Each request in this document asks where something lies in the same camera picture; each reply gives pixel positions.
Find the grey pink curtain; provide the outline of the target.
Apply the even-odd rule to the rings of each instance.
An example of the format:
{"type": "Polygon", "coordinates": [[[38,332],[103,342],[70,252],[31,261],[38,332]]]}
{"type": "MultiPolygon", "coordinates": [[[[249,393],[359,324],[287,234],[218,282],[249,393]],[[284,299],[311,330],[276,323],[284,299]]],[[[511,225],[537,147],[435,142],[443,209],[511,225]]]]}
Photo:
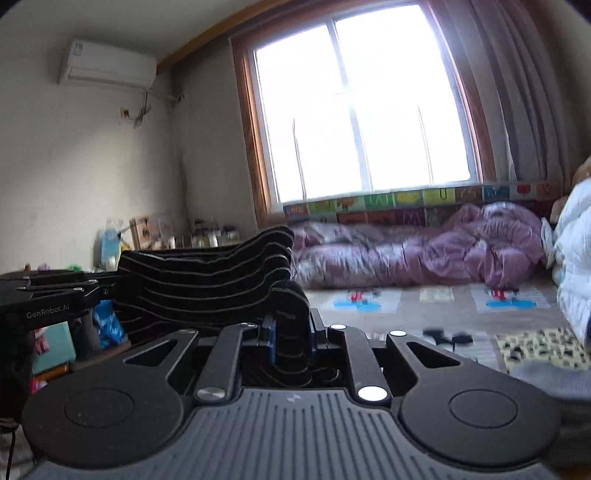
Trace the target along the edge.
{"type": "Polygon", "coordinates": [[[457,70],[486,181],[550,181],[564,191],[575,152],[573,95],[531,1],[432,1],[457,70]]]}

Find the colourful alphabet foam mat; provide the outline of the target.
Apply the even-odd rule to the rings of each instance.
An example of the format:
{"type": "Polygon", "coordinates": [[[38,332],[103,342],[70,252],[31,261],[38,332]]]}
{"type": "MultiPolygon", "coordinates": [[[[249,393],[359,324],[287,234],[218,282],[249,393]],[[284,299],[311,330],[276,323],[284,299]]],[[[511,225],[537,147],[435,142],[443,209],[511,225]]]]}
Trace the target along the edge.
{"type": "Polygon", "coordinates": [[[439,226],[462,206],[513,202],[547,218],[562,196],[554,182],[461,185],[422,190],[337,197],[287,204],[283,214],[291,225],[301,222],[439,226]]]}

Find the wooden framed window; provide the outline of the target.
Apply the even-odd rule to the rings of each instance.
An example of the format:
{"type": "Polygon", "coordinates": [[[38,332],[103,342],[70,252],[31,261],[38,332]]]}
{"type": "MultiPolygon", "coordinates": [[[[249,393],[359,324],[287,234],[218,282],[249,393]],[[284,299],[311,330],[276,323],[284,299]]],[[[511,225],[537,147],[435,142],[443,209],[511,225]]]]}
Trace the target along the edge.
{"type": "Polygon", "coordinates": [[[290,1],[231,37],[256,222],[495,178],[450,1],[290,1]]]}

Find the white wall air conditioner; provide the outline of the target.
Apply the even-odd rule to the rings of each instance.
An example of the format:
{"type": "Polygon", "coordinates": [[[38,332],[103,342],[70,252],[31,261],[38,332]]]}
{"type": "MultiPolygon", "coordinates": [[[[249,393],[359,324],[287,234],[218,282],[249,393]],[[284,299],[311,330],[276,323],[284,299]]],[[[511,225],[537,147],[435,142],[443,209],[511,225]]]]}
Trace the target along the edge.
{"type": "Polygon", "coordinates": [[[58,83],[147,91],[156,78],[156,59],[120,47],[74,40],[62,58],[58,83]]]}

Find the black white striped garment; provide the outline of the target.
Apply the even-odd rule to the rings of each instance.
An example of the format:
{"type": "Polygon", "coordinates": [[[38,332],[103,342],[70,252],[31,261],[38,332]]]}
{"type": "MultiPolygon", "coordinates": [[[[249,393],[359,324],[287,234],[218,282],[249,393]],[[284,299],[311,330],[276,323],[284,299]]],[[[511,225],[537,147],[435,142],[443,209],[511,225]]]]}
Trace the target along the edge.
{"type": "Polygon", "coordinates": [[[291,272],[294,231],[276,226],[238,245],[121,255],[113,310],[131,345],[186,328],[204,334],[240,322],[276,322],[274,360],[256,378],[311,386],[310,304],[291,272]]]}

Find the white puffy quilt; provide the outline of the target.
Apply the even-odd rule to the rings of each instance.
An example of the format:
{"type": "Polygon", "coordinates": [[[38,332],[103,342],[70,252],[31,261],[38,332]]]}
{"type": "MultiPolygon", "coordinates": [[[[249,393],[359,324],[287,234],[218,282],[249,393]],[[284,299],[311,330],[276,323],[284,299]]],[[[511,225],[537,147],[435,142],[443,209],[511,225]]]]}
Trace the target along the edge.
{"type": "Polygon", "coordinates": [[[554,230],[557,304],[578,340],[590,349],[590,179],[568,196],[554,230]]]}

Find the Mickey Mouse bed blanket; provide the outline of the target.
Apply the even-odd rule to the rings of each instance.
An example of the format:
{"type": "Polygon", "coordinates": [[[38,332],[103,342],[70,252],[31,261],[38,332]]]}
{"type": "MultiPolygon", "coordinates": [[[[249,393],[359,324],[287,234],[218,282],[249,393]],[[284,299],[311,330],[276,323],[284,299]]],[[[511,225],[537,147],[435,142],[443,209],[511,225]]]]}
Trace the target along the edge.
{"type": "Polygon", "coordinates": [[[480,364],[509,373],[523,361],[550,362],[586,370],[590,354],[556,302],[546,277],[516,290],[493,291],[483,284],[366,290],[308,290],[322,322],[363,330],[383,341],[404,330],[480,364]]]}

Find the cluttered side table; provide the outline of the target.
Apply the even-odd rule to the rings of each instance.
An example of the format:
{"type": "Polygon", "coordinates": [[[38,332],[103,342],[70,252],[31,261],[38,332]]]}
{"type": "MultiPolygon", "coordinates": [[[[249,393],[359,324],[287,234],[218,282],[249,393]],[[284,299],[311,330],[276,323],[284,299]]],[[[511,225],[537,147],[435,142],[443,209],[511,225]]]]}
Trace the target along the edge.
{"type": "Polygon", "coordinates": [[[199,248],[209,244],[209,237],[224,246],[238,241],[239,231],[232,224],[199,219],[192,230],[181,230],[166,214],[100,222],[43,215],[20,225],[1,225],[1,272],[114,271],[124,252],[199,248]]]}

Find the purple crumpled quilt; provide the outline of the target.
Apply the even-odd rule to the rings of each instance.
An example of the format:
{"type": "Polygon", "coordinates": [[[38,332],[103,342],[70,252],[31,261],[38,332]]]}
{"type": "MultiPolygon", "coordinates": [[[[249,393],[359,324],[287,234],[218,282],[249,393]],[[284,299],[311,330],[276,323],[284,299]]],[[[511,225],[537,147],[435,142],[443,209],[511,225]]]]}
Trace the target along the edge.
{"type": "Polygon", "coordinates": [[[543,223],[508,202],[464,205],[441,226],[307,222],[294,226],[304,289],[484,283],[516,288],[545,260],[543,223]]]}

